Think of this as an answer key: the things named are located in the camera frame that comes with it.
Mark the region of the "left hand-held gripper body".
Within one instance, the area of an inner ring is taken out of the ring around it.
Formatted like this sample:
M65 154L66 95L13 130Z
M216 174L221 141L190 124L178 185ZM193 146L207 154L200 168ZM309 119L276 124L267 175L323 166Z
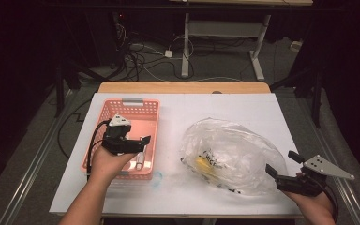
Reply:
M144 144L141 140L125 140L131 131L131 122L120 114L116 114L109 122L103 134L102 146L114 155L140 153Z

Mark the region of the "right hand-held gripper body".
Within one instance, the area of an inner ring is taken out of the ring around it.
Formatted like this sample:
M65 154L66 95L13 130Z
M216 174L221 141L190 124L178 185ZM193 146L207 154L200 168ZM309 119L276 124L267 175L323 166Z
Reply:
M326 178L328 176L349 180L355 179L354 175L342 170L320 155L305 159L305 162L301 163L301 165L301 175L295 177L278 175L276 180L277 189L315 197L327 187Z

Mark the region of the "pink plastic basket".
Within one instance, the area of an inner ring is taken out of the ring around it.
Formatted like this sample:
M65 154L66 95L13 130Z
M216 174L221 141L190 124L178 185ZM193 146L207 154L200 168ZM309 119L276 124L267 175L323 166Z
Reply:
M103 101L98 114L91 141L87 145L81 168L85 173L92 169L94 152L102 146L103 134L111 119L120 114L131 122L130 140L140 140L150 136L151 141L145 151L145 160L141 170L136 169L136 156L117 175L118 179L150 180L152 178L156 138L158 133L159 101L157 99L108 98Z

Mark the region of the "clear plastic bag smiley print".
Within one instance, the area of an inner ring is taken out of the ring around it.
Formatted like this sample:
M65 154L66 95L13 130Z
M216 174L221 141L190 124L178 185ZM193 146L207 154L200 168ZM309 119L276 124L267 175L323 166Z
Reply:
M183 136L180 152L181 162L202 180L236 194L272 194L276 183L265 167L287 172L284 157L269 140L227 120L194 123Z

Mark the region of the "person's right hand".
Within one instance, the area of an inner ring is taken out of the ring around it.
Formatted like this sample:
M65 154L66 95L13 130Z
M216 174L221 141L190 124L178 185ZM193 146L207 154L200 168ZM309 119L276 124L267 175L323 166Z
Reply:
M322 192L315 197L284 191L284 194L293 200L302 213L333 213L333 206L327 195Z

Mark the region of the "person's left hand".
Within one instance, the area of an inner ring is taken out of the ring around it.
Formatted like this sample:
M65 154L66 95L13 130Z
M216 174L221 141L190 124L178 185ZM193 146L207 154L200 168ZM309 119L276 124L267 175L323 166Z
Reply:
M98 184L109 185L134 157L135 154L113 155L105 148L99 147L93 155L89 179Z

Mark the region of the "white board sheet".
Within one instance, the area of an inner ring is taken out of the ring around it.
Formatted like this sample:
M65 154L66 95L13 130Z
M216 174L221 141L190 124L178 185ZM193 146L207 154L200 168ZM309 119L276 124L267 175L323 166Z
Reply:
M233 121L264 136L282 155L296 148L273 94L157 94L159 119L153 177L115 179L107 192L108 217L296 218L282 193L245 196L213 187L180 161L182 136L207 117Z

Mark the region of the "black stand leg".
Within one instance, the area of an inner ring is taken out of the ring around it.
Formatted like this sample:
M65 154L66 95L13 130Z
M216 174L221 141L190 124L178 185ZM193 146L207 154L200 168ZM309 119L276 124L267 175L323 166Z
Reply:
M323 70L318 66L307 66L269 86L271 91L279 87L293 87L298 98L311 97L311 119L320 128L320 108L323 87Z
M81 82L78 78L79 65L76 61L65 58L55 69L56 113L58 117L65 107L64 83L70 90L79 90Z

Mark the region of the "metal floor rail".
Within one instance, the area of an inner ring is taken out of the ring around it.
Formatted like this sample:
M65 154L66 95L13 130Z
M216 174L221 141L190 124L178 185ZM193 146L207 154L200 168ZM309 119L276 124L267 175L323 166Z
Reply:
M46 156L48 155L52 145L53 139L58 133L59 127L64 121L65 114L73 104L76 96L78 95L77 90L68 90L64 98L64 107L62 111L52 120L42 143L40 144L37 152L31 161L27 171L23 175L20 184L16 188L7 208L0 218L0 225L12 225L16 216L18 215L25 198L28 195L29 190L33 186L36 177L38 176L39 170L44 163Z
M355 176L354 180L329 178L329 185L338 197L338 225L360 225L360 166L343 138L327 100L322 101L319 112L320 127L312 120L309 101L295 100L300 113L291 127L291 134L299 152L305 157L322 154L343 170Z

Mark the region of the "white metal desk frame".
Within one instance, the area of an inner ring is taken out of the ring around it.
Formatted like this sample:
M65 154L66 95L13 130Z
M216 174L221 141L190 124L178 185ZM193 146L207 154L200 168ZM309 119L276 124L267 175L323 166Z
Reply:
M263 70L259 62L259 54L263 45L266 31L270 23L271 16L265 15L261 22L224 22L224 21L202 21L192 20L190 15L185 15L184 40L181 77L189 77L189 57L193 44L189 39L194 37L220 37L220 38L256 38L257 44L253 51L249 52L251 65L254 69L256 79L259 82L265 80Z

